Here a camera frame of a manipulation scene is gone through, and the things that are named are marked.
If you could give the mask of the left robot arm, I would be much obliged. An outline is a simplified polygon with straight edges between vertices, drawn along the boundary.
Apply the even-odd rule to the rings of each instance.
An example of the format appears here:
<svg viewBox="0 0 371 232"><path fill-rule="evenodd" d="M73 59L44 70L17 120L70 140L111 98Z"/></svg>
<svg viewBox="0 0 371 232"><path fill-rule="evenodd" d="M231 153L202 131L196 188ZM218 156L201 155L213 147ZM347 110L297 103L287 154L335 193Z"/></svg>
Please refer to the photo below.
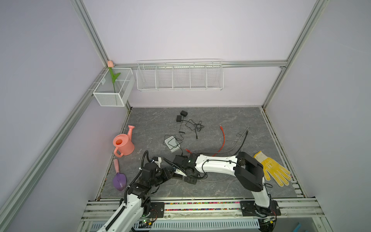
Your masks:
<svg viewBox="0 0 371 232"><path fill-rule="evenodd" d="M174 174L167 167L160 168L156 161L159 157L150 159L149 152L144 152L139 173L125 188L123 201L100 232L129 232L135 222L150 214L152 188L167 182Z"/></svg>

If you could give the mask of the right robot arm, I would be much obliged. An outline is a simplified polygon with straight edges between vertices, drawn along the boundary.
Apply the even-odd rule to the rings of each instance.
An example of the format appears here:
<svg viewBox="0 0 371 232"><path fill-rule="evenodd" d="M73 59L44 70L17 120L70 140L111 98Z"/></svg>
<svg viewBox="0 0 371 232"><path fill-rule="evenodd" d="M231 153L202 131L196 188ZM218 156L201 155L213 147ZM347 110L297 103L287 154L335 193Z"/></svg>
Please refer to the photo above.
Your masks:
<svg viewBox="0 0 371 232"><path fill-rule="evenodd" d="M263 165L245 152L229 157L214 157L203 154L176 156L168 162L178 175L191 180L202 180L209 173L230 175L251 191L257 208L268 209L271 197L265 186Z"/></svg>

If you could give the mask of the black network switch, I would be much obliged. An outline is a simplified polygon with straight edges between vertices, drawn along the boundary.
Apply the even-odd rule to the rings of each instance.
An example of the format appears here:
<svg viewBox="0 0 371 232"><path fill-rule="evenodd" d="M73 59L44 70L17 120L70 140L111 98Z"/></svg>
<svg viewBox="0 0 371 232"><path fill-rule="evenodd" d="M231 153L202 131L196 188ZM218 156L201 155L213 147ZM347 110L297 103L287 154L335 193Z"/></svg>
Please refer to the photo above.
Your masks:
<svg viewBox="0 0 371 232"><path fill-rule="evenodd" d="M190 176L187 176L187 177L183 177L182 179L180 178L177 178L178 180L182 180L188 184L192 184L192 185L196 185L197 184L197 179L193 178L193 177L190 177Z"/></svg>

